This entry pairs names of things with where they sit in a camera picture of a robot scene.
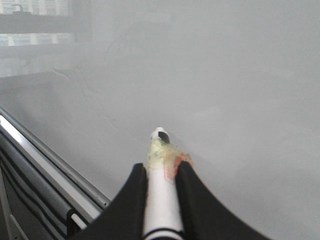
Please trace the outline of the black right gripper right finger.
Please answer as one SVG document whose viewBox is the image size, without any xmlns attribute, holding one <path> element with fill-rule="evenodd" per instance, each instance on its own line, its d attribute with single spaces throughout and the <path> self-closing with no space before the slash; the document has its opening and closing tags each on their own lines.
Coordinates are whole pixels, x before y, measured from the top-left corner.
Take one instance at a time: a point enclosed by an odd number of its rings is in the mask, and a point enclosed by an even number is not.
<svg viewBox="0 0 320 240">
<path fill-rule="evenodd" d="M 179 164 L 175 184 L 187 240 L 268 239 L 228 210 L 188 162 Z"/>
</svg>

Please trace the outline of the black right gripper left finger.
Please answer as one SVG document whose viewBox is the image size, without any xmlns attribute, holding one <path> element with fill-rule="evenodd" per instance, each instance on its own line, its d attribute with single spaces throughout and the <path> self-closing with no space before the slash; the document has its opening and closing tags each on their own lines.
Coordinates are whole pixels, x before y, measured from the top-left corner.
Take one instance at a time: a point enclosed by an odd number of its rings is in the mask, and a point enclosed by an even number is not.
<svg viewBox="0 0 320 240">
<path fill-rule="evenodd" d="M 72 239 L 141 240 L 146 196 L 146 170 L 142 163 L 137 163 L 108 207 Z"/>
</svg>

